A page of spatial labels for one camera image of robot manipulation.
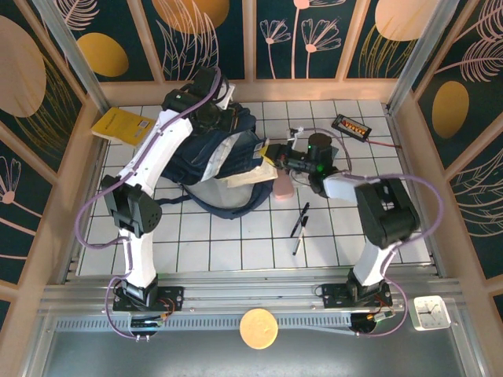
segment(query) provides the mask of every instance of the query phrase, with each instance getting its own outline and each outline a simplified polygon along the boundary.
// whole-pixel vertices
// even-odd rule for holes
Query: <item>battery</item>
[[[332,128],[362,142],[369,137],[370,131],[372,131],[370,127],[347,118],[342,114],[339,114],[336,120],[333,121]]]

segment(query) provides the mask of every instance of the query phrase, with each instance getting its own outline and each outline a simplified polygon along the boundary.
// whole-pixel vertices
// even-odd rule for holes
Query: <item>gray floor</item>
[[[455,347],[450,329],[419,332],[409,320],[379,339],[283,330],[261,351],[247,347],[239,331],[163,332],[139,344],[112,332],[64,332],[54,335],[43,375],[461,377]]]

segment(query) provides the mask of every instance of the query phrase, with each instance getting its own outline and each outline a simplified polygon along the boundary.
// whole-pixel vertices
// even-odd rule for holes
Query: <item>round wooden coaster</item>
[[[265,309],[252,309],[241,318],[239,332],[249,347],[263,350],[276,340],[276,318]]]

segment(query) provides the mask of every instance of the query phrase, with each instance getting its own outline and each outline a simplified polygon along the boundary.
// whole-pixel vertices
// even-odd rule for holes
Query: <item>yellow circle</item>
[[[229,0],[152,0],[152,4],[169,27],[186,34],[206,31],[204,14],[214,28],[220,26],[229,14]]]
[[[77,41],[91,69],[99,75],[117,77],[126,73],[126,52],[114,39],[102,33],[89,33]]]
[[[454,136],[463,126],[469,105],[468,91],[463,84],[448,81],[440,86],[431,112],[435,132],[444,139]]]
[[[46,66],[24,29],[0,16],[0,109],[17,117],[36,113],[46,94]]]
[[[391,41],[412,41],[421,37],[438,0],[379,0],[376,28]]]
[[[276,340],[276,318],[265,309],[252,309],[241,318],[239,332],[250,348],[263,350]]]

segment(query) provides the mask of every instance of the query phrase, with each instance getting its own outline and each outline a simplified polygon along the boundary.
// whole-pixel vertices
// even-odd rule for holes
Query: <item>white tile floor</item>
[[[259,119],[257,134],[283,141],[288,127],[331,129],[337,114],[344,114],[373,129],[371,140],[392,142],[383,109],[377,101],[295,101],[242,104]],[[125,110],[155,119],[160,106],[132,106]],[[296,149],[305,150],[309,133]],[[363,144],[343,136],[356,174],[401,173],[402,168],[393,148]],[[134,150],[123,145],[110,145],[102,174],[115,176],[130,161]],[[347,168],[341,150],[336,166]],[[175,198],[182,190],[161,178],[155,198]],[[296,256],[295,240],[289,238],[300,208],[310,202],[306,236]],[[94,206],[87,239],[105,242],[117,235],[103,200]],[[309,268],[353,265],[363,244],[362,225],[357,208],[340,199],[324,199],[310,188],[299,186],[293,198],[279,201],[272,196],[257,210],[235,220],[222,220],[197,206],[184,202],[163,206],[163,217],[154,232],[154,261],[158,273],[219,271],[239,269]],[[77,270],[80,276],[108,275],[124,271],[123,247],[105,250],[83,250]],[[430,263],[423,241],[404,247],[394,263]]]

